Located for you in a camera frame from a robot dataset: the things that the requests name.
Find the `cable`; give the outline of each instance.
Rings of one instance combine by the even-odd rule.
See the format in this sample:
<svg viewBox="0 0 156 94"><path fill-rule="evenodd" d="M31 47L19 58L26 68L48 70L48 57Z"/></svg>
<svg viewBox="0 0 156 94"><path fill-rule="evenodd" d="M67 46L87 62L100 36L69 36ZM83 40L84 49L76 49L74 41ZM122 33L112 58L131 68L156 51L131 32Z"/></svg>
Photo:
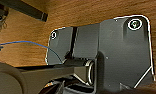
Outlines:
<svg viewBox="0 0 156 94"><path fill-rule="evenodd" d="M7 44L14 44L14 43L23 43L23 42L32 43L32 44L35 44L35 45L38 45L38 46L41 46L41 47L44 47L44 48L49 49L50 51L52 51L52 52L58 57L58 59L59 59L60 62L62 63L62 60L61 60L61 58L59 57L59 55L58 55L55 51L53 51L51 48L49 48L49 47L47 47L47 46L44 46L44 45L41 45L41 44L38 44L38 43L35 43L35 42L32 42L32 41L13 41L13 42L6 42L6 43L1 43L0 46L1 46L1 45L7 45Z"/></svg>

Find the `gray metal panel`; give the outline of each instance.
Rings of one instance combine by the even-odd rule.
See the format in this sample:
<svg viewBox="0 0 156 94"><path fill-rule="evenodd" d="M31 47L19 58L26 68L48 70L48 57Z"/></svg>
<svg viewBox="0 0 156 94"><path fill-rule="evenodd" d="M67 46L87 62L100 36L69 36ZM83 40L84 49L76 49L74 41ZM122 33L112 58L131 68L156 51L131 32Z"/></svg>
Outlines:
<svg viewBox="0 0 156 94"><path fill-rule="evenodd" d="M98 31L100 24L78 27L73 56L95 59L98 49Z"/></svg>
<svg viewBox="0 0 156 94"><path fill-rule="evenodd" d="M65 55L70 51L71 38L72 38L73 27L67 27L53 32L56 33L56 38L49 40L49 48L55 51L62 61L65 59ZM50 50L47 51L46 60L48 65L61 64L58 57Z"/></svg>
<svg viewBox="0 0 156 94"><path fill-rule="evenodd" d="M137 18L143 25L136 31L128 28L128 18L100 24L99 51L104 68L98 69L98 73L103 72L104 84L99 84L102 88L116 92L120 90L120 83L134 87L151 66L148 24L144 18Z"/></svg>

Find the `wooden surface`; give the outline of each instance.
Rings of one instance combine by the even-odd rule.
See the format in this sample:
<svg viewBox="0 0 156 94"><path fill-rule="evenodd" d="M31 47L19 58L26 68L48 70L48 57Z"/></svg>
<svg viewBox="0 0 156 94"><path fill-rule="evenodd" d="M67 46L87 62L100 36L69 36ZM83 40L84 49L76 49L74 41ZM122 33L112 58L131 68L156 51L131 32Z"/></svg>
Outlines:
<svg viewBox="0 0 156 94"><path fill-rule="evenodd" d="M0 43L28 40L47 46L49 34L60 27L99 23L118 16L145 15L150 20L153 58L156 71L156 0L23 0L48 13L41 22L10 9L7 29L1 32ZM28 44L4 46L0 60L12 66L45 65L46 49ZM156 90L156 82L144 88Z"/></svg>

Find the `wooden floor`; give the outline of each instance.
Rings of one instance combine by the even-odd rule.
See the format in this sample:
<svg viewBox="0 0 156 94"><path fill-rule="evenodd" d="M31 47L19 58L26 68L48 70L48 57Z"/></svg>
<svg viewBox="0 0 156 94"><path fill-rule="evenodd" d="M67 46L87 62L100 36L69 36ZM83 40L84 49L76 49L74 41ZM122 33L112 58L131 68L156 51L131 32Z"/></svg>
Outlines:
<svg viewBox="0 0 156 94"><path fill-rule="evenodd" d="M0 43L27 40L47 46L49 34L60 27L99 23L118 16L145 15L150 20L153 58L156 72L156 0L22 0L48 13L47 22L41 22L10 9L7 28ZM20 43L6 45L0 52L0 61L12 66L45 65L46 49ZM156 82L142 88L156 90Z"/></svg>

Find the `screw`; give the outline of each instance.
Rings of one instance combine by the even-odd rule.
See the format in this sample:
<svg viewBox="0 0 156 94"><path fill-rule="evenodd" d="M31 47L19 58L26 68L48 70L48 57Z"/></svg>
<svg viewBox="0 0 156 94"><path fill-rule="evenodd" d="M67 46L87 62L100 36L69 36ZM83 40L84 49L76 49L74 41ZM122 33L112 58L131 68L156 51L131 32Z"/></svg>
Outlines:
<svg viewBox="0 0 156 94"><path fill-rule="evenodd" d="M128 27L131 30L138 30L140 29L140 27L142 26L142 21L140 19L132 19L129 23L128 23Z"/></svg>

